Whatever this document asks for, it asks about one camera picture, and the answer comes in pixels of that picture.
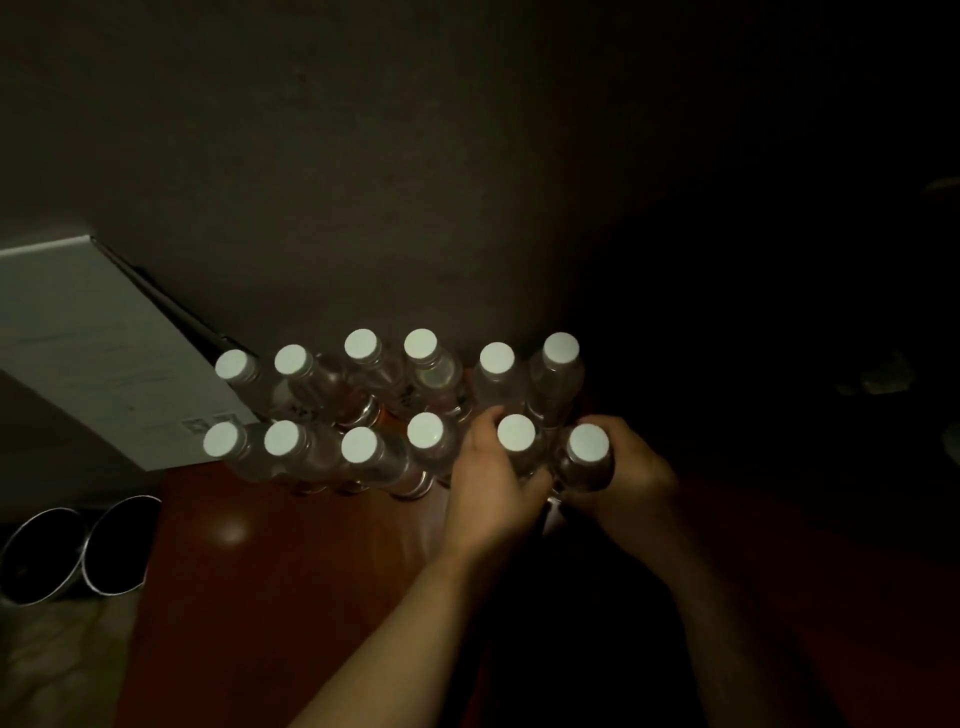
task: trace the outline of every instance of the white bottle cap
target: white bottle cap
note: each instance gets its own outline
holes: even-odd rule
[[[236,455],[246,444],[246,430],[234,423],[217,423],[204,435],[204,452],[210,457]]]
[[[568,333],[551,333],[543,342],[543,357],[554,364],[569,364],[580,355],[580,344]]]
[[[256,359],[239,349],[220,354],[213,371],[223,381],[234,382],[249,379],[256,372]]]
[[[284,376],[301,375],[310,368],[310,352],[300,344],[287,344],[276,353],[274,366]]]
[[[496,439],[510,452],[524,452],[537,439],[537,429],[524,415],[507,415],[496,428]]]
[[[263,436],[263,447],[274,457],[283,457],[306,444],[306,429],[289,420],[280,420],[270,425]]]
[[[369,427],[355,427],[340,443],[340,452],[344,459],[354,465],[363,465],[376,455],[380,438]]]
[[[429,328],[415,328],[403,341],[403,350],[414,361],[423,361],[437,350],[437,334]]]
[[[433,412],[420,412],[407,425],[407,439],[417,449],[429,449],[444,437],[444,421]]]
[[[480,368],[492,375],[503,375],[514,367],[514,350],[502,341],[494,341],[480,351]]]
[[[581,463],[599,463],[610,452],[610,438],[597,425],[577,425],[566,441],[570,457]]]
[[[353,331],[344,341],[344,351],[353,361],[368,361],[380,353],[380,340],[368,328]]]

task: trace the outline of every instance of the metal trash can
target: metal trash can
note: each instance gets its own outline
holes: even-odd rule
[[[80,578],[86,523],[72,508],[50,508],[16,528],[0,551],[0,599],[28,607],[89,595]]]
[[[81,559],[86,585],[118,596],[143,586],[160,515],[160,499],[134,496],[110,508],[94,524]]]

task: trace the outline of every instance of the white cardboard box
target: white cardboard box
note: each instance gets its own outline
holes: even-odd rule
[[[144,470],[209,460],[206,430],[256,422],[88,235],[0,251],[0,368]]]

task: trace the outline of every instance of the hand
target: hand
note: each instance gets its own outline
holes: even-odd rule
[[[594,518],[608,536],[667,584],[695,539],[678,503],[677,476],[619,417],[593,415],[581,423],[607,432],[615,470],[597,493],[564,493],[564,503]]]
[[[503,407],[473,421],[453,465],[441,559],[489,586],[526,536],[546,503],[553,477],[546,468],[521,484],[494,422]]]

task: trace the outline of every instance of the left hand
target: left hand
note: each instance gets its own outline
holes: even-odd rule
[[[530,532],[553,487],[541,467],[521,484],[496,437],[503,407],[473,421],[453,466],[441,559],[488,586]]]

